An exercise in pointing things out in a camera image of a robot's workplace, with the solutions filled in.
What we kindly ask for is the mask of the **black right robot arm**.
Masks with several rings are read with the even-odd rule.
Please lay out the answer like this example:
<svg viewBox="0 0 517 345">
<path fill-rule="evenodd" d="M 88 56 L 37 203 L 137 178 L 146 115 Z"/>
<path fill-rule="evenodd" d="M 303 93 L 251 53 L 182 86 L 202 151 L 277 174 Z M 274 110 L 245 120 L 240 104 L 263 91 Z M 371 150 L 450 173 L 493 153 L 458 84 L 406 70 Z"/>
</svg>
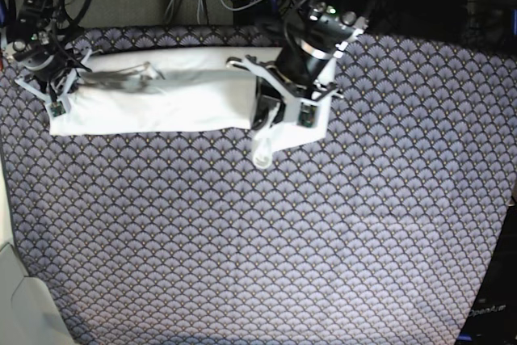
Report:
<svg viewBox="0 0 517 345">
<path fill-rule="evenodd" d="M 69 93 L 90 71 L 92 51 L 78 54 L 67 45 L 81 35 L 79 23 L 91 2 L 84 0 L 73 18 L 65 0 L 23 0 L 19 9 L 15 0 L 1 4 L 1 54 L 28 72 L 15 84 L 41 100 L 50 119 L 70 112 Z"/>
</svg>

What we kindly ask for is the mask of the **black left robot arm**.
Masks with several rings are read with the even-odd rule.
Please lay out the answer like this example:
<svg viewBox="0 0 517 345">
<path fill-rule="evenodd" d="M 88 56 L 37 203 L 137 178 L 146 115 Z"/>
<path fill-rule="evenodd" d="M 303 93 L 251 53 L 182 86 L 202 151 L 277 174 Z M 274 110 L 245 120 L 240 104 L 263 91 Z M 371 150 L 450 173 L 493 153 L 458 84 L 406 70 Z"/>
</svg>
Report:
<svg viewBox="0 0 517 345">
<path fill-rule="evenodd" d="M 284 46 L 271 73 L 305 98 L 317 77 L 362 34 L 453 40 L 460 34 L 464 0 L 296 0 L 271 32 Z"/>
</svg>

